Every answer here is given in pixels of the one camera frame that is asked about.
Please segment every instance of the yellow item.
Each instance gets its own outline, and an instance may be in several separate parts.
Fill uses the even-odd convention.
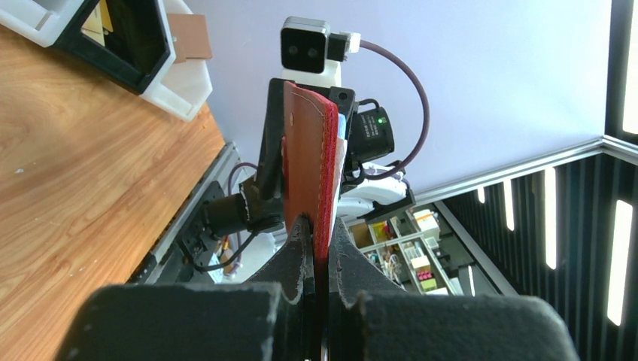
[[[429,280],[421,281],[421,288],[423,288],[423,291],[425,292],[436,290],[436,280],[431,278]]]
[[[387,235],[385,234],[384,228],[385,222],[379,222],[372,225],[372,231],[375,233],[377,242],[387,241]]]
[[[113,23],[111,23],[111,15],[108,13],[106,0],[100,0],[100,14],[102,15],[102,26],[109,32],[113,32]]]
[[[96,6],[91,12],[87,21],[82,25],[82,34],[85,34],[94,41],[104,46],[104,32],[102,30],[102,17],[100,16],[100,8]]]

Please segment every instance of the metal frame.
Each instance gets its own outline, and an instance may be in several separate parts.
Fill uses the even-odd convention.
[[[602,148],[605,154],[633,165],[638,165],[638,145],[622,141],[609,135],[603,136],[602,141]]]
[[[144,284],[155,283],[162,274],[162,270],[164,269],[164,265],[161,263],[162,258],[166,255],[177,233],[186,222],[197,202],[204,195],[204,192],[208,189],[208,186],[210,186],[212,182],[218,181],[223,188],[225,188],[232,167],[239,163],[239,161],[239,153],[237,152],[235,143],[226,143],[211,166],[199,180],[198,184],[193,188],[188,201],[184,203],[180,211],[175,215],[175,218],[170,222],[169,227],[164,231],[153,249],[150,250],[149,254],[154,257],[157,267],[151,271],[148,278],[143,282]]]
[[[377,244],[373,244],[372,246],[368,246],[368,247],[364,247],[364,248],[360,248],[360,251],[363,253],[367,253],[370,252],[372,250],[377,250],[380,248],[386,248],[389,246],[394,246],[395,244],[399,244],[405,241],[411,241],[413,239],[419,238],[421,237],[423,234],[425,233],[425,231],[420,231],[420,232],[416,232],[416,233],[412,233],[411,235],[404,235],[395,239],[391,239],[389,241],[385,241],[385,242],[381,242],[381,243],[377,243]]]
[[[603,138],[594,139],[573,147],[564,148],[558,152],[534,157],[532,159],[487,171],[482,174],[466,177],[452,183],[444,184],[432,190],[426,190],[415,194],[417,205],[426,205],[442,201],[443,199],[458,196],[470,192],[479,187],[486,187],[497,184],[509,178],[521,177],[532,174],[548,167],[563,165],[575,160],[595,156],[603,152]]]
[[[458,240],[463,243],[472,258],[480,265],[488,279],[492,280],[496,289],[506,296],[517,296],[518,292],[507,281],[503,273],[494,265],[490,257],[481,249],[481,246],[474,241],[474,238],[465,230],[462,224],[452,214],[449,208],[443,202],[435,202],[434,206],[439,213],[445,218],[450,228],[457,234]]]

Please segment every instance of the black wall panel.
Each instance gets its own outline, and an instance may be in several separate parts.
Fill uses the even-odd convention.
[[[631,26],[638,21],[632,20],[633,6],[633,0],[612,0],[605,134],[638,144],[638,135],[622,130],[624,103],[636,101],[625,99]]]
[[[638,167],[600,154],[556,168],[557,268],[545,264],[543,172],[512,180],[515,229],[506,225],[503,185],[445,201],[520,294],[546,300],[569,327],[582,359],[638,359]],[[634,206],[624,316],[607,318],[616,200]]]

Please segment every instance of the cardboard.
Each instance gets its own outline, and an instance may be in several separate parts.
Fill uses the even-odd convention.
[[[364,248],[368,246],[372,246],[372,237],[370,237],[370,232],[368,231],[368,225],[365,223],[358,223],[354,226],[350,227],[352,231],[352,237],[354,238],[354,243],[357,248]]]
[[[167,14],[175,47],[175,63],[188,59],[211,59],[206,18],[200,14]]]

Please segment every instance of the white robot part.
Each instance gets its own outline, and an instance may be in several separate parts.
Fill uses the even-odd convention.
[[[360,217],[375,210],[375,206],[369,199],[344,198],[337,204],[337,217],[353,216]]]
[[[378,165],[375,163],[371,163],[371,162],[367,162],[363,164],[363,169],[366,171],[367,174],[370,175],[374,175],[374,174],[381,174],[385,171],[389,171],[392,169],[392,167],[387,167],[385,165]],[[359,175],[359,171],[354,171],[353,172],[354,176],[358,176]],[[403,181],[403,172],[399,171],[396,174],[393,175],[398,181]]]
[[[408,186],[396,178],[364,180],[357,188],[342,194],[342,199],[361,198],[375,201],[380,205],[391,205],[406,197]]]
[[[358,32],[339,32],[341,35],[348,37],[348,50],[347,53],[358,53],[359,46],[361,44],[361,34]]]
[[[334,60],[326,60],[324,71],[320,74],[284,68],[281,72],[281,79],[292,80],[297,84],[322,86],[324,88],[341,86],[341,63]]]

